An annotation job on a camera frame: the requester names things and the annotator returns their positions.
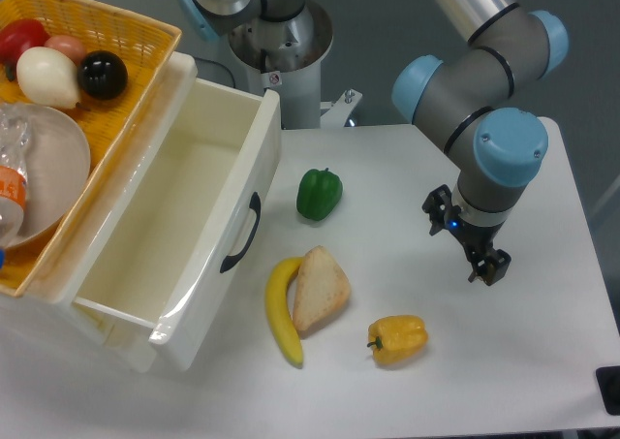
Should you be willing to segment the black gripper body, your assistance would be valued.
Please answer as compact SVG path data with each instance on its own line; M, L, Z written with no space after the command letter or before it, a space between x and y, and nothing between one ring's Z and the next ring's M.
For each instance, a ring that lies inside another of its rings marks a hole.
M445 229L463 247L467 260L478 264L495 253L493 240L500 225L478 226L468 222L459 205L449 204L445 209Z

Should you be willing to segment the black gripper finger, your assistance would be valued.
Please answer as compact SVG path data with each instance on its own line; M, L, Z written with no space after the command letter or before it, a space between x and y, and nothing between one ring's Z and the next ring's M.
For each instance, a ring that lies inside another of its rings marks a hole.
M460 206L452 202L452 191L446 184L428 194L422 211L428 216L430 235L443 230L453 233L460 228Z
M501 249L491 249L482 254L473 252L468 259L472 267L468 281L480 280L485 285L493 285L503 279L511 264L511 256Z

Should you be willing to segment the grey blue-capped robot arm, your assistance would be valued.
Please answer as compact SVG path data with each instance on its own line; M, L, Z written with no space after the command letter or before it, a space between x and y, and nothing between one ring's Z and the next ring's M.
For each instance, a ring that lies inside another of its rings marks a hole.
M562 21L528 13L516 0L435 0L468 51L455 63L432 55L396 78L391 100L457 167L453 187L440 186L423 203L431 232L448 231L462 246L472 277L502 279L510 255L493 240L548 148L539 119L509 108L516 90L545 77L566 57ZM226 38L246 69L250 88L280 97L286 129L327 122L320 109L321 63L333 41L331 20L311 0L178 0L206 41Z

